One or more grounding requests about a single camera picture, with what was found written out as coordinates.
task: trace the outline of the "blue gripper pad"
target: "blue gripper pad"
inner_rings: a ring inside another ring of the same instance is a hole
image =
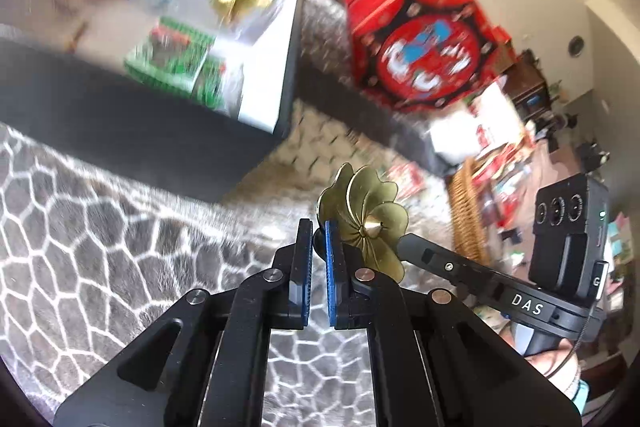
[[[311,220],[300,219],[289,275],[289,302],[294,305],[296,316],[300,316],[301,329],[309,324],[311,309],[312,237],[313,224]]]
[[[341,306],[342,299],[349,298],[350,278],[338,233],[338,224],[327,221],[324,224],[324,245],[326,249],[326,301],[329,325],[337,330],[349,326],[348,310]]]
[[[334,249],[332,248],[332,235],[337,234],[335,226],[331,221],[324,224],[324,243],[326,248],[326,301],[327,314],[329,315],[329,325],[335,327],[337,318],[336,287],[334,279]]]

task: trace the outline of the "metal flower toy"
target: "metal flower toy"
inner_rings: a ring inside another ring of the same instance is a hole
[[[396,244],[409,223],[407,211],[394,203],[398,186],[382,182],[373,167],[364,166],[355,174],[345,163],[318,200],[318,224],[324,229],[328,219],[338,222],[344,243],[360,248],[367,267],[386,273],[400,282],[404,267],[396,255]]]

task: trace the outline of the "cable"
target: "cable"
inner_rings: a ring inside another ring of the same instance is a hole
[[[580,334],[578,335],[578,338],[575,339],[574,345],[572,346],[571,350],[569,351],[569,353],[567,354],[566,357],[564,357],[564,360],[562,360],[562,362],[560,362],[560,365],[558,365],[558,367],[556,367],[551,373],[546,373],[545,377],[547,380],[550,380],[551,378],[553,378],[558,371],[560,371],[567,362],[569,362],[569,360],[571,359],[572,356],[575,355],[576,351],[578,351],[578,348],[580,347],[580,343],[582,342],[582,338],[584,337],[584,334],[587,331],[587,326],[589,325],[589,320],[591,317],[593,317],[593,312],[595,311],[595,307],[596,307],[597,302],[594,302],[591,305],[591,308],[589,308],[589,314],[587,315],[587,319],[585,320],[584,324],[582,325],[582,329],[580,330]]]

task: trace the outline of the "patterned rug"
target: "patterned rug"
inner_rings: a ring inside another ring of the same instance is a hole
[[[348,79],[344,10],[306,0],[304,51]],[[235,288],[292,243],[301,217],[350,161],[399,160],[297,101],[289,139],[219,204],[124,180],[0,124],[0,355],[52,420],[58,405],[190,288]],[[402,203],[411,232],[451,245],[441,180]],[[406,265],[402,286],[449,285]],[[274,331],[263,425],[375,425],[366,334],[328,326],[315,256],[303,331]]]

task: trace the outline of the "red box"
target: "red box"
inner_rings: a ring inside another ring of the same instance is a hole
[[[393,108],[444,107],[498,74],[492,67],[497,35],[475,0],[346,4],[354,77]]]

